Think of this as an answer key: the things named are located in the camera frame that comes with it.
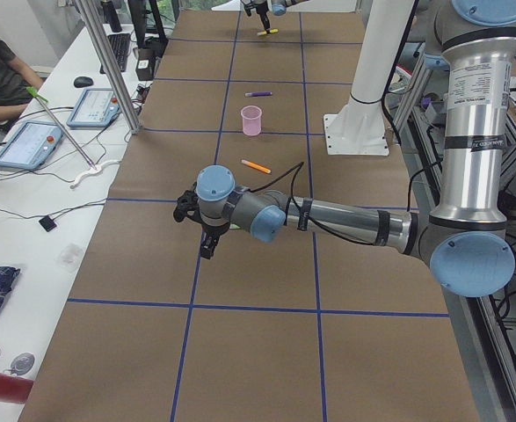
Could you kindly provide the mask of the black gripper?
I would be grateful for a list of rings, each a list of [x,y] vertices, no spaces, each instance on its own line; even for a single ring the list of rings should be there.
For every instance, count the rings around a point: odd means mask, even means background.
[[[247,16],[250,16],[254,11],[258,15],[264,15],[268,12],[268,2],[266,0],[241,0],[240,3]]]
[[[204,237],[200,245],[200,256],[204,259],[211,259],[214,256],[214,249],[220,237],[229,231],[230,223],[226,222],[220,226],[202,224]]]

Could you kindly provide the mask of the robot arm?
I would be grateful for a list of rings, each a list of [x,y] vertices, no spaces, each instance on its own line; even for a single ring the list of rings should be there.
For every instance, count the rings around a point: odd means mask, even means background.
[[[304,3],[306,0],[241,0],[240,4],[248,16],[254,11],[258,15],[265,15],[271,11],[275,16],[284,14],[288,8]]]
[[[176,220],[200,224],[200,255],[212,258],[230,228],[271,242],[287,225],[347,242],[388,246],[419,258],[434,279],[465,297],[493,294],[515,271],[498,210],[516,1],[431,1],[425,7],[426,54],[448,67],[440,199],[428,215],[344,206],[236,183],[221,165],[203,169],[179,200]]]

